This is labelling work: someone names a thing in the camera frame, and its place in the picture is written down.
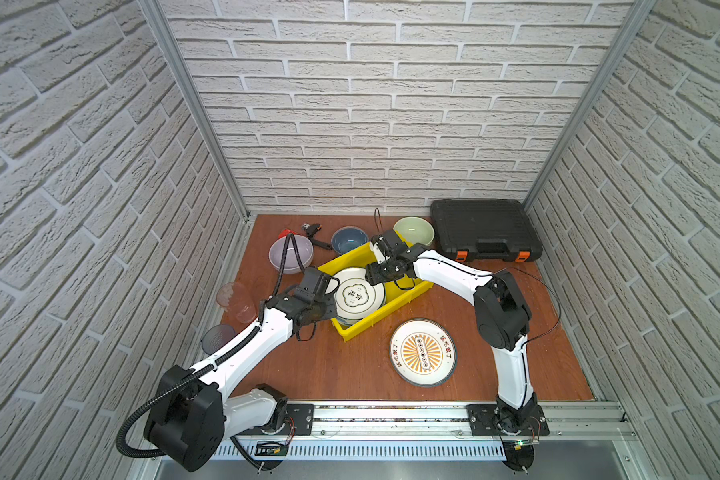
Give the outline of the yellow plastic bin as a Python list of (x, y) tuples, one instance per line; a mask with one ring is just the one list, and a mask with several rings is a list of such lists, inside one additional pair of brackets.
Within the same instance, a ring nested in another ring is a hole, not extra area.
[[(377, 259), (372, 252), (372, 245), (366, 243), (334, 260), (318, 266), (318, 269), (324, 273), (335, 276), (339, 271), (346, 268), (365, 268), (368, 264), (376, 262)], [(331, 320), (334, 328), (345, 342), (350, 341), (365, 330), (372, 328), (393, 312), (411, 303), (432, 289), (434, 284), (429, 281), (411, 279), (405, 276), (403, 280), (398, 281), (398, 284), (387, 282), (384, 283), (383, 286), (385, 289), (385, 303), (375, 312), (359, 319), (351, 326), (344, 326), (337, 318)]]

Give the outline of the white plate teal quatrefoil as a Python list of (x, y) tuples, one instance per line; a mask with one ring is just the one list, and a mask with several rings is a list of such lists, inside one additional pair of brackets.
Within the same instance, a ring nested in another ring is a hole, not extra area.
[(356, 324), (376, 312), (385, 303), (384, 286), (371, 285), (365, 275), (365, 269), (359, 267), (347, 268), (334, 275), (339, 280), (339, 288), (334, 295), (336, 319), (343, 326)]

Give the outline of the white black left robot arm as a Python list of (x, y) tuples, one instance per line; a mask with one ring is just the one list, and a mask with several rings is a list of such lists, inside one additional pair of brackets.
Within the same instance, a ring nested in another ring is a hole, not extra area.
[(238, 396), (232, 392), (302, 327), (335, 317), (337, 290), (338, 281), (330, 277), (327, 286), (301, 284), (274, 296), (260, 305), (256, 320), (217, 352), (190, 368), (169, 369), (155, 396), (140, 409), (148, 415), (144, 438), (155, 446), (148, 454), (166, 455), (193, 472), (223, 440), (248, 430), (290, 435), (285, 394), (266, 384)]

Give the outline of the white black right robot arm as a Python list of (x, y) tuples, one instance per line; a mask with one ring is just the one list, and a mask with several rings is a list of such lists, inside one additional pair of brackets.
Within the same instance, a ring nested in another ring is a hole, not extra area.
[(366, 280), (387, 283), (405, 276), (432, 282), (466, 300), (475, 309), (480, 337), (492, 348), (498, 375), (497, 419), (519, 430), (538, 406), (531, 384), (526, 344), (530, 308), (513, 275), (491, 273), (448, 259), (420, 244), (405, 245), (401, 252), (371, 252), (375, 261), (366, 266)]

